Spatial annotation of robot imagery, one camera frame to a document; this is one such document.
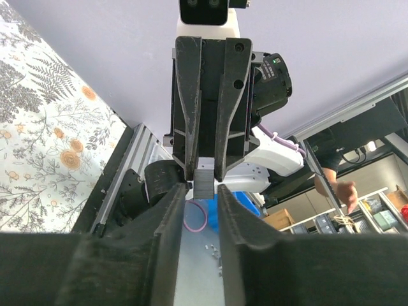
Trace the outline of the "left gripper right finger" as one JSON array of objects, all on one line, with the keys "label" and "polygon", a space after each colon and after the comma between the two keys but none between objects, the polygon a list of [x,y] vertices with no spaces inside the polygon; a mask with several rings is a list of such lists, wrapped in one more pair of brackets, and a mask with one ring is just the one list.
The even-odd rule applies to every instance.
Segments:
[{"label": "left gripper right finger", "polygon": [[406,305],[407,235],[292,235],[217,188],[226,305]]}]

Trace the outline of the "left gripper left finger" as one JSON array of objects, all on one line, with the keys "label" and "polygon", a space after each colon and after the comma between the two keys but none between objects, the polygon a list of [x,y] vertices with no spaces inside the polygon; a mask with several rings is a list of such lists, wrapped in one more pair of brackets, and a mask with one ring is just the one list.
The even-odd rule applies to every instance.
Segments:
[{"label": "left gripper left finger", "polygon": [[173,305],[186,187],[109,237],[1,235],[2,305]]}]

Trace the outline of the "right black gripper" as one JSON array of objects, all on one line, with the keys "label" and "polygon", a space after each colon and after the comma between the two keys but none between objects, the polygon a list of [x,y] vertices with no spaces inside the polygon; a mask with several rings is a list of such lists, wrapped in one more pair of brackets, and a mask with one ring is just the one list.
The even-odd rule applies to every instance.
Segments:
[{"label": "right black gripper", "polygon": [[184,166],[187,180],[201,157],[214,159],[214,177],[260,151],[255,131],[263,117],[288,103],[293,84],[280,53],[255,52],[248,38],[225,47],[202,47],[202,39],[179,36],[172,59],[171,125],[165,144]]}]

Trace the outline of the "silver staple strip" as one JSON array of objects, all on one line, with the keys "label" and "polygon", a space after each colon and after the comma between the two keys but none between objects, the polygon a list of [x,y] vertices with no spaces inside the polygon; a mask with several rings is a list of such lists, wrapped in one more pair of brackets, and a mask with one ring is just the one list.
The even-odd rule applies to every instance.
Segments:
[{"label": "silver staple strip", "polygon": [[194,171],[193,198],[196,200],[214,199],[213,169],[197,169]]}]

